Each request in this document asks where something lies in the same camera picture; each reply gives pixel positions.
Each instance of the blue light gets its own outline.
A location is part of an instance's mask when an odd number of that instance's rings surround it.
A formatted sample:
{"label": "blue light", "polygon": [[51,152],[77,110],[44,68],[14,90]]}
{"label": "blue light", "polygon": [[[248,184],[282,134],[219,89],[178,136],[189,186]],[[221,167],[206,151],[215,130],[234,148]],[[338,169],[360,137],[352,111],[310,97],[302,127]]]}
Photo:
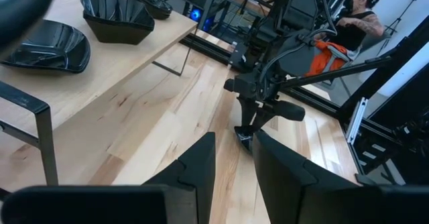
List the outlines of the blue light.
{"label": "blue light", "polygon": [[214,16],[206,19],[206,21],[204,22],[204,25],[202,27],[202,30],[204,30],[205,32],[208,32],[210,30],[210,28],[212,27],[214,20],[215,20]]}
{"label": "blue light", "polygon": [[199,10],[199,9],[193,9],[193,10],[190,12],[190,18],[191,18],[192,20],[194,20],[194,21],[198,21],[198,20],[200,20],[200,18],[201,18],[201,10]]}

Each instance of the chair backrest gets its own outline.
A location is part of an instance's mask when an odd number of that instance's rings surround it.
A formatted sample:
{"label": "chair backrest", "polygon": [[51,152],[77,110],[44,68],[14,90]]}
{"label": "chair backrest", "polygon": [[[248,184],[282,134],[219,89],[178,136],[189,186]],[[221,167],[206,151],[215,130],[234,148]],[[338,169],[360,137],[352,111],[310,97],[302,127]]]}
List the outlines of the chair backrest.
{"label": "chair backrest", "polygon": [[380,37],[375,37],[375,36],[370,36],[370,35],[365,36],[365,38],[363,39],[362,44],[361,44],[362,45],[361,53],[370,49],[371,47],[375,46],[376,44],[378,44],[378,43],[380,43],[386,39],[389,39],[390,37],[391,36],[386,31],[384,31],[383,35]]}

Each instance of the robotic arm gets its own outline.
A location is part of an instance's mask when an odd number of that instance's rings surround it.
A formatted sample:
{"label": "robotic arm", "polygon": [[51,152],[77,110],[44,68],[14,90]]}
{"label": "robotic arm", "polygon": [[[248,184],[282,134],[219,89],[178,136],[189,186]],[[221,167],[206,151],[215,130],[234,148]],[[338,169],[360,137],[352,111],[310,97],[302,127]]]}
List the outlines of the robotic arm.
{"label": "robotic arm", "polygon": [[[321,32],[336,34],[328,0],[321,1],[322,9],[318,8],[317,0],[275,0],[268,16],[253,24],[251,36],[244,43],[247,46],[245,57],[240,51],[235,53],[241,54],[235,57],[240,62],[233,62],[233,66],[247,73],[227,80],[224,88],[240,94],[242,126],[236,127],[235,131],[249,151],[253,134],[272,117],[302,121],[305,116],[302,107],[278,101],[278,91],[281,84],[287,81],[287,75],[295,75],[288,72],[288,66],[297,59],[300,60],[299,64],[308,62],[310,68],[316,45],[314,35]],[[353,4],[351,0],[345,0],[344,5],[347,6],[346,10],[350,10]],[[331,30],[314,29],[315,19],[321,11],[325,12]]]}

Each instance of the black tank top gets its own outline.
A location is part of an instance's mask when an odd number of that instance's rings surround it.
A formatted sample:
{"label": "black tank top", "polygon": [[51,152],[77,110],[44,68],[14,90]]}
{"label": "black tank top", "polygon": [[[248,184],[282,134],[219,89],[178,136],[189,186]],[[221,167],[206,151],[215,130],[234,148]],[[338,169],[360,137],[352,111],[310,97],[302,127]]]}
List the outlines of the black tank top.
{"label": "black tank top", "polygon": [[[367,11],[355,15],[347,15],[345,17],[363,19],[371,14],[374,14],[374,12]],[[334,24],[336,25],[340,19],[341,18],[335,20]],[[351,51],[356,50],[362,44],[363,38],[367,35],[363,30],[359,29],[355,25],[349,25],[347,27],[338,25],[336,26],[336,30],[338,34],[336,36],[331,36],[329,38],[329,42],[344,46],[346,49]]]}

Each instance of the black bowl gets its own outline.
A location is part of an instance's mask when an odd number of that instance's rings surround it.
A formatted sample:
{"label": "black bowl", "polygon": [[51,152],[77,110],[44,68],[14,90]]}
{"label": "black bowl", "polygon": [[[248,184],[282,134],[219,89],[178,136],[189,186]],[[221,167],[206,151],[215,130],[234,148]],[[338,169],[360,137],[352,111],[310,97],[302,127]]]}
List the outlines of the black bowl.
{"label": "black bowl", "polygon": [[155,19],[167,19],[173,11],[173,7],[162,0],[137,0],[146,5],[147,11]]}
{"label": "black bowl", "polygon": [[2,64],[21,68],[81,73],[88,65],[90,45],[77,29],[50,20],[41,24]]}
{"label": "black bowl", "polygon": [[154,30],[155,21],[136,0],[80,0],[83,18],[100,42],[137,45]]}

